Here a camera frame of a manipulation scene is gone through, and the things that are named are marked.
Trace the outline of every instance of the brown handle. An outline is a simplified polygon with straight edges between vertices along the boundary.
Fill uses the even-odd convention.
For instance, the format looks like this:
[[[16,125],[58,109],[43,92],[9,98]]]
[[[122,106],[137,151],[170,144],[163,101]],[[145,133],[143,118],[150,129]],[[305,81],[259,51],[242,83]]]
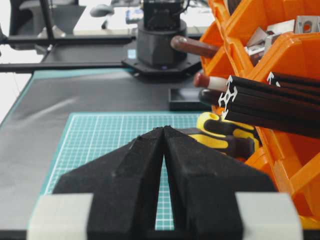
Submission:
[[[185,36],[175,36],[171,39],[171,47],[177,51],[212,58],[219,47],[193,40]]]
[[[197,72],[193,78],[193,85],[196,88],[207,88],[210,83],[210,77],[201,72]]]

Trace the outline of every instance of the black table surface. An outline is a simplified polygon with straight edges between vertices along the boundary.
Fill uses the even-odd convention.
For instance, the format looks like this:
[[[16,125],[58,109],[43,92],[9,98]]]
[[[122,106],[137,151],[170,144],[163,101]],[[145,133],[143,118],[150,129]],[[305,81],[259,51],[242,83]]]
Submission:
[[[169,88],[193,76],[126,69],[36,72],[0,126],[0,230],[25,230],[72,112],[168,111]]]

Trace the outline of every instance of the silver metal part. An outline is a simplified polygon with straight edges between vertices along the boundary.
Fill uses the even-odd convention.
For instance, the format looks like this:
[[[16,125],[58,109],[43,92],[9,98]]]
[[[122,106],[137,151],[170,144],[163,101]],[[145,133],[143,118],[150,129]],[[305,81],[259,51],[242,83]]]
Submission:
[[[264,42],[264,54],[266,54],[269,50],[269,48],[271,48],[272,44],[274,44],[274,42],[277,40],[277,38],[281,35],[281,33],[277,33],[277,34],[272,34],[269,35],[265,38],[265,42]]]
[[[253,66],[257,65],[265,54],[264,44],[245,47],[244,49],[248,53]]]
[[[262,44],[267,36],[268,34],[261,27],[258,27],[246,45],[247,47],[251,47]]]
[[[53,36],[55,38],[64,38],[66,36],[66,33],[64,31],[62,31],[60,28],[58,28],[56,25],[54,25],[52,27],[52,31],[53,31]],[[42,32],[40,32],[37,36],[39,39],[46,39],[48,38],[48,35],[47,35],[47,28],[44,27],[42,29]]]
[[[220,107],[223,105],[222,102],[224,102],[224,111],[222,112],[223,119],[226,117],[226,115],[229,111],[227,109],[228,102],[229,101],[233,102],[238,94],[238,90],[235,86],[233,87],[233,92],[230,91],[230,83],[232,83],[232,82],[233,82],[232,76],[229,76],[228,81],[226,82],[226,85],[228,86],[228,88],[225,93],[221,93],[219,100],[218,100]]]
[[[295,29],[295,19],[289,21],[279,22],[273,25],[269,25],[266,29],[267,32],[271,31],[274,34],[283,34],[286,32],[293,32]]]
[[[273,72],[271,71],[268,75],[268,78],[267,78],[267,82],[272,85],[274,83],[274,78],[275,78],[275,75],[273,74]]]
[[[320,16],[297,16],[294,33],[307,34],[320,32]]]

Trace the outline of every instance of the computer mouse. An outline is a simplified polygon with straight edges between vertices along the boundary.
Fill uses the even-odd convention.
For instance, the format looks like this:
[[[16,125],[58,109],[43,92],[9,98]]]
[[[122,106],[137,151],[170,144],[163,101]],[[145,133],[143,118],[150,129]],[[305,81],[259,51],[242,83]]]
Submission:
[[[90,15],[95,18],[104,17],[108,14],[114,14],[114,13],[115,13],[114,8],[112,6],[108,6],[105,4],[99,4],[93,7],[90,11]]]

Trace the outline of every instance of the black cylindrical base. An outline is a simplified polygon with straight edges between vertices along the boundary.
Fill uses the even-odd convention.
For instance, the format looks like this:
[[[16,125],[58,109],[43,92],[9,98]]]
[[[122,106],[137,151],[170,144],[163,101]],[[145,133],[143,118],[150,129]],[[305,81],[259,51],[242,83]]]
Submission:
[[[187,35],[187,24],[180,20],[180,28],[171,31],[148,31],[144,20],[138,23],[137,57],[143,63],[164,70],[186,59],[185,52],[179,52],[170,46],[171,39]]]

